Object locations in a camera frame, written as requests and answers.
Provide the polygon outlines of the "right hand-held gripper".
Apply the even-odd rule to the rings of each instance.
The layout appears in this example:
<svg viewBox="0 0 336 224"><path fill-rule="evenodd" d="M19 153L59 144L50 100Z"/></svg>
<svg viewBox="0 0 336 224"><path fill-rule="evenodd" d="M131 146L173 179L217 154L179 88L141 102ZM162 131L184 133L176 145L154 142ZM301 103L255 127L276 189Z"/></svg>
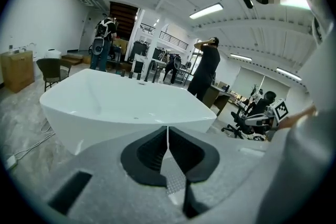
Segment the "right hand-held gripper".
<svg viewBox="0 0 336 224"><path fill-rule="evenodd" d="M243 120L246 126L251 126L256 132L256 128L262 128L262 135L266 140L271 141L277 131L280 122L288 115L288 109L284 99L278 99L274 103L266 106L263 113L248 116Z"/></svg>

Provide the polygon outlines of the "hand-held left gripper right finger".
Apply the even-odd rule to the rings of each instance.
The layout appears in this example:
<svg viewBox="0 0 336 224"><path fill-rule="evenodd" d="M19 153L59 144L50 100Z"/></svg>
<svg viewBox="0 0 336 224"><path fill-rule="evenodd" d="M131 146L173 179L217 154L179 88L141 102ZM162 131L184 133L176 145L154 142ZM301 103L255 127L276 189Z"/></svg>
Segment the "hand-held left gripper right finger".
<svg viewBox="0 0 336 224"><path fill-rule="evenodd" d="M206 181L219 164L214 146L175 127L169 127L169 150L191 183Z"/></svg>

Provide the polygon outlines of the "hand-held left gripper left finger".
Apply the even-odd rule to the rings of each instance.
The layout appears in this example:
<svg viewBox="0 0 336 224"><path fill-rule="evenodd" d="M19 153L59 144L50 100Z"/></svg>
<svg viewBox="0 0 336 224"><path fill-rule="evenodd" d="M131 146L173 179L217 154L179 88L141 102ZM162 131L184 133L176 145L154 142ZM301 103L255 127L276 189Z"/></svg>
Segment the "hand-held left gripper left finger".
<svg viewBox="0 0 336 224"><path fill-rule="evenodd" d="M127 145L121 153L121 164L137 183L166 187L166 177L161 175L163 157L167 151L167 127L162 126Z"/></svg>

